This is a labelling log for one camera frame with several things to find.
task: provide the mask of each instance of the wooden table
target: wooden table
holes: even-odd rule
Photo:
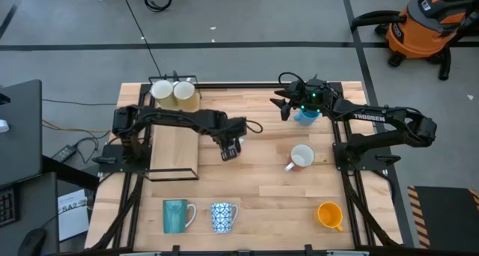
[[[346,99],[366,103],[360,82],[342,82],[342,85]],[[140,86],[123,84],[118,106],[136,104]],[[319,118],[310,127],[298,125],[292,116],[289,121],[282,121],[279,109],[269,101],[277,97],[273,91],[268,88],[201,90],[202,109],[222,110],[229,117],[246,116],[261,123],[264,131],[261,134],[248,131],[241,155],[228,162],[222,161],[218,146],[209,136],[201,136],[200,180],[156,183],[146,180],[135,251],[170,251],[173,245],[180,245],[182,251],[301,250],[305,244],[311,244],[313,249],[353,249],[343,183],[332,152],[331,121]],[[350,124],[355,133],[373,133],[371,122],[351,121]],[[285,172],[291,148],[300,143],[314,149],[314,164],[299,173]],[[116,217],[123,177],[122,173],[114,174],[98,189],[85,247],[96,243]],[[371,213],[389,236],[401,243],[387,182],[367,171],[362,172],[362,179]],[[196,219],[186,233],[163,233],[162,202],[165,199],[187,199],[198,208]],[[239,206],[239,215],[229,234],[213,233],[210,205],[220,201]],[[344,232],[315,224],[313,211],[325,201],[341,206]],[[357,209],[356,214],[361,242],[367,244]],[[122,246],[126,245],[128,227],[129,217],[123,224]]]

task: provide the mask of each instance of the concrete floor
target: concrete floor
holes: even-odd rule
[[[143,0],[129,2],[150,43],[211,43],[213,39],[217,43],[353,42],[343,0],[173,0],[170,9],[163,13],[150,12]],[[408,0],[350,2],[358,16],[371,10],[400,10]],[[41,79],[43,98],[115,103],[122,82],[144,82],[157,74],[147,50],[132,49],[133,44],[144,41],[124,0],[0,0],[0,21],[14,4],[18,9],[11,22],[4,33],[0,28],[0,85]],[[372,28],[360,28],[359,35],[363,43],[380,41]],[[116,50],[102,49],[106,44],[121,46]],[[50,50],[6,50],[6,46],[24,45],[43,45]],[[74,50],[78,45],[89,50]],[[274,81],[287,70],[306,79],[317,73],[325,80],[364,82],[352,44],[243,46],[157,47],[153,55],[163,73],[176,70],[179,74],[195,74],[200,81]],[[475,126],[479,117],[475,63],[479,51],[472,47],[452,49],[451,79],[447,82],[440,82],[436,77],[439,68],[425,61],[406,61],[401,67],[391,68],[386,62],[387,49],[365,48],[364,53],[376,95],[371,94],[368,85],[370,98],[377,97],[380,105],[415,107],[438,124],[432,147],[391,149],[403,157],[396,164],[403,200],[408,203],[404,194],[408,185],[479,191],[479,183],[475,182],[479,176],[475,165],[479,153],[474,152],[479,142]],[[108,129],[113,109],[44,103],[43,118],[63,127]],[[47,156],[85,137],[80,132],[49,129],[43,135],[43,153]],[[88,145],[82,147],[85,153],[92,149]],[[70,164],[80,169],[93,165],[83,165],[78,157]],[[413,225],[409,206],[406,214],[407,221],[403,223]],[[417,246],[417,237],[412,236]],[[81,238],[69,241],[62,249],[75,247],[82,247]]]

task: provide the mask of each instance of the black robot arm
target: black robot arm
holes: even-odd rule
[[[304,82],[299,76],[291,74],[298,80],[275,94],[290,99],[271,99],[281,109],[281,119],[287,120],[290,110],[301,108],[308,111],[319,111],[333,121],[358,119],[364,121],[391,124],[395,129],[374,135],[352,134],[342,154],[343,159],[352,164],[361,161],[367,150],[378,147],[389,147],[407,144],[411,147],[429,147],[436,138],[436,123],[426,118],[418,110],[409,107],[388,107],[357,105],[342,99],[339,92],[329,83],[316,79]]]
[[[246,135],[246,118],[228,118],[216,110],[183,112],[155,109],[144,106],[126,106],[115,110],[112,132],[121,140],[123,157],[141,157],[138,134],[149,125],[163,125],[193,129],[201,135],[209,135],[221,149],[222,159],[227,161],[241,152],[239,137]]]

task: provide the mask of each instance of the orange shop vacuum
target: orange shop vacuum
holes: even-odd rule
[[[425,58],[441,64],[439,79],[451,69],[449,47],[473,31],[479,19],[479,0],[411,0],[401,12],[380,10],[356,17],[358,26],[378,25],[392,54],[388,63],[399,66],[406,58]]]

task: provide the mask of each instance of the mug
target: mug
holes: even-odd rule
[[[195,93],[195,85],[189,80],[190,79],[174,83],[173,95],[182,110],[194,110],[198,106],[198,96]]]
[[[150,93],[163,108],[171,109],[177,106],[177,100],[173,95],[173,84],[168,80],[156,81],[151,85]]]
[[[233,207],[237,210],[233,216]],[[213,203],[211,204],[211,221],[213,230],[217,234],[225,234],[231,231],[234,220],[238,216],[238,206],[232,203]]]
[[[290,163],[285,171],[302,171],[314,162],[314,151],[306,144],[298,144],[293,147],[289,158]]]
[[[342,232],[341,222],[343,221],[343,212],[341,208],[333,202],[325,202],[314,211],[314,220],[327,228],[333,228]]]
[[[318,111],[308,111],[308,110],[303,110],[296,115],[294,115],[294,120],[298,121],[300,125],[303,126],[309,126],[311,125],[318,117],[320,116],[320,113]]]
[[[193,208],[193,216],[186,222],[188,208]],[[196,217],[196,206],[188,204],[187,200],[163,201],[163,232],[165,234],[184,233]]]

